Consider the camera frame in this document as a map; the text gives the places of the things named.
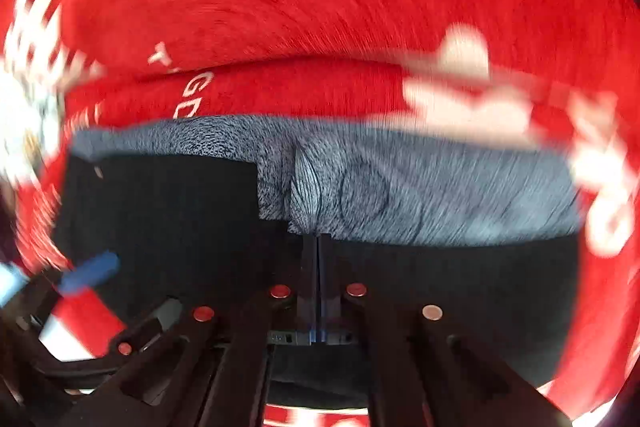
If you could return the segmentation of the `black pants with grey waistband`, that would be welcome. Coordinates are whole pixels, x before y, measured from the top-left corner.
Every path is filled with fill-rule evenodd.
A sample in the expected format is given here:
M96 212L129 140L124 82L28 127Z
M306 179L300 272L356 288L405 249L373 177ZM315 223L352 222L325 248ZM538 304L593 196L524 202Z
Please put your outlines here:
M552 380L573 318L577 192L551 150L499 150L362 124L258 116L77 133L55 246L113 251L98 291L125 323L265 284L326 234L390 299L434 303L526 381Z

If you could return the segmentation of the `white floral cloth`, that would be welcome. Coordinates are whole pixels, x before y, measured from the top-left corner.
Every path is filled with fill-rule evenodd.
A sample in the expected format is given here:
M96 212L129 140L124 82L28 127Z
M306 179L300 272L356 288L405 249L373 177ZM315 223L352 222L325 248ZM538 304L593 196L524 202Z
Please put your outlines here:
M60 149L64 102L49 87L31 84L1 59L1 179L36 183Z

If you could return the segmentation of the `red wedding bed quilt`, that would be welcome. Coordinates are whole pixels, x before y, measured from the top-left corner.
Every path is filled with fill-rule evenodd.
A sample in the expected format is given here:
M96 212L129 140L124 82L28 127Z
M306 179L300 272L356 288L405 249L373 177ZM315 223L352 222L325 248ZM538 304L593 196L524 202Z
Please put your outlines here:
M457 24L438 48L307 54L140 70L109 68L62 37L61 0L1 0L4 58L67 105L60 149L18 186L17 248L37 271L67 258L51 241L72 134L215 114L330 116L567 147L588 212L578 310L552 401L573 416L622 389L639 355L639 69L601 79L492 65L486 39Z

